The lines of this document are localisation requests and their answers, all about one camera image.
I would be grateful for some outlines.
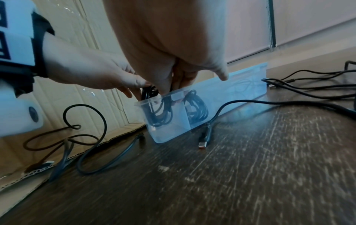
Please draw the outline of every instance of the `dark wooden surface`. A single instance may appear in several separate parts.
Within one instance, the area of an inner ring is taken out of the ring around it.
[[[263,99],[309,98],[277,89]],[[270,108],[221,116],[206,151],[197,149],[199,128],[161,145],[145,131],[146,142],[117,166],[93,176],[71,167],[0,224],[356,224],[356,121],[314,107]]]

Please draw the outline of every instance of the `roller blind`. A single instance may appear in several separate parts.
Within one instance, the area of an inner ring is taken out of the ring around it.
[[[277,45],[356,18],[356,0],[273,0]]]
[[[227,62],[269,48],[266,0],[227,1]]]

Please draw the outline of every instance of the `black wrist strap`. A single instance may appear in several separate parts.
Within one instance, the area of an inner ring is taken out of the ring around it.
[[[45,60],[43,58],[43,39],[45,38],[45,33],[55,34],[51,24],[43,16],[32,13],[33,20],[33,32],[34,37],[32,39],[33,53],[35,66],[32,72],[40,77],[48,77],[46,71]]]

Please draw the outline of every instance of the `usb connector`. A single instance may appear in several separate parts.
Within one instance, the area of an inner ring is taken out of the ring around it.
[[[209,142],[210,142],[210,138],[211,138],[211,132],[212,132],[212,127],[211,124],[207,124],[204,127],[204,132],[201,134],[200,138],[199,138],[199,148],[200,149],[205,149]]]

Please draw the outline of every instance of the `cardboard sheet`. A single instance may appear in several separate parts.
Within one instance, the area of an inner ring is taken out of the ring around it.
[[[102,1],[98,0],[35,0],[38,11],[52,24],[56,35],[74,45],[115,52],[122,51],[106,17]],[[23,149],[25,140],[37,134],[65,127],[62,113],[70,105],[88,104],[98,109],[105,117],[108,131],[103,142],[142,127],[143,119],[134,106],[135,99],[128,99],[118,90],[95,90],[78,85],[64,85],[45,78],[36,78],[34,92],[20,98],[35,102],[42,109],[44,126],[41,129],[0,139],[0,191],[1,193],[20,180],[48,168],[24,173],[25,169],[38,162],[50,150],[30,152]],[[80,124],[80,130],[54,133],[30,143],[33,148],[44,147],[74,134],[91,134],[100,137],[103,122],[93,110],[85,107],[73,108],[68,112],[71,124]],[[95,142],[91,138],[77,138],[79,141]],[[89,146],[76,145],[71,157],[82,154]],[[48,161],[55,165],[62,157],[58,150]]]

